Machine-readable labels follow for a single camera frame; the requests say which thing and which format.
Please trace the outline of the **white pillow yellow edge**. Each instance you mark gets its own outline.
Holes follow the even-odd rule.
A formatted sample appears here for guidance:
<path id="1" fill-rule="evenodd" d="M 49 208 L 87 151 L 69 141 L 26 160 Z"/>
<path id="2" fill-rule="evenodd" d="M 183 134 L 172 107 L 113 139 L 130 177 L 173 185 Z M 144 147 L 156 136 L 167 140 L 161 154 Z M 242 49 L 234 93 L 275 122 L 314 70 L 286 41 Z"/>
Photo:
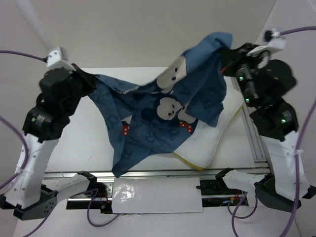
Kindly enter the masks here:
<path id="1" fill-rule="evenodd" d="M 230 77 L 224 77 L 227 94 L 216 127 L 199 121 L 190 136 L 173 154 L 190 167 L 240 168 L 252 165 L 252 155 L 242 121 L 243 98 Z"/>

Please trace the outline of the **blue cartoon print pillowcase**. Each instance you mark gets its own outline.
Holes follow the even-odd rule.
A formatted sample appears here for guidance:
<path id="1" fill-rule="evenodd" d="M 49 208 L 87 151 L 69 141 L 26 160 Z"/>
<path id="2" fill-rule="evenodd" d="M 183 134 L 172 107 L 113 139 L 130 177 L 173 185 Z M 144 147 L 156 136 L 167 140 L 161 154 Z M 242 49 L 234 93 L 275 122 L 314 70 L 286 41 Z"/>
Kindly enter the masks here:
<path id="1" fill-rule="evenodd" d="M 207 35 L 145 85 L 97 76 L 90 99 L 107 126 L 115 177 L 151 155 L 175 151 L 200 121 L 217 125 L 227 93 L 221 50 L 232 41 L 229 33 Z"/>

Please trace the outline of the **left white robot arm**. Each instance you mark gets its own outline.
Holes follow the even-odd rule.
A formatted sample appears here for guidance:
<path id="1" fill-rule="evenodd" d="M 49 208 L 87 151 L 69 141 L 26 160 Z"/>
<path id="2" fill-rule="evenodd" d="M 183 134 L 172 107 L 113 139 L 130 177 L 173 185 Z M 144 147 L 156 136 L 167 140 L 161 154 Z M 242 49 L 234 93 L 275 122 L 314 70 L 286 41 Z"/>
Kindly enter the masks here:
<path id="1" fill-rule="evenodd" d="M 19 137 L 23 147 L 8 190 L 0 197 L 2 209 L 13 209 L 20 220 L 47 218 L 62 200 L 97 193 L 94 175 L 80 171 L 51 186 L 42 183 L 51 154 L 70 123 L 82 97 L 96 89 L 96 76 L 68 62 L 61 47 L 45 58 L 47 72 L 39 82 L 36 105 L 26 115 Z"/>

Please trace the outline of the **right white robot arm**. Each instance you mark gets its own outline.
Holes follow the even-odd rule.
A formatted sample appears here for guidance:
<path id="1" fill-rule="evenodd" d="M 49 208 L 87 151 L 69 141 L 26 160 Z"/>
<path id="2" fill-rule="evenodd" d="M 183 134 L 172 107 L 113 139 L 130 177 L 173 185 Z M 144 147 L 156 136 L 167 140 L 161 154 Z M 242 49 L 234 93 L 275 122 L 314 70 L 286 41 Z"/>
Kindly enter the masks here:
<path id="1" fill-rule="evenodd" d="M 315 196 L 316 189 L 306 179 L 300 157 L 303 129 L 295 109 L 284 95 L 297 83 L 288 64 L 271 59 L 284 50 L 285 31 L 271 28 L 263 35 L 263 45 L 246 43 L 222 52 L 222 74 L 237 79 L 250 118 L 264 141 L 272 173 L 254 175 L 232 168 L 219 172 L 214 180 L 201 180 L 202 195 L 228 195 L 238 191 L 252 193 L 264 206 L 291 212 L 300 207 L 300 199 Z"/>

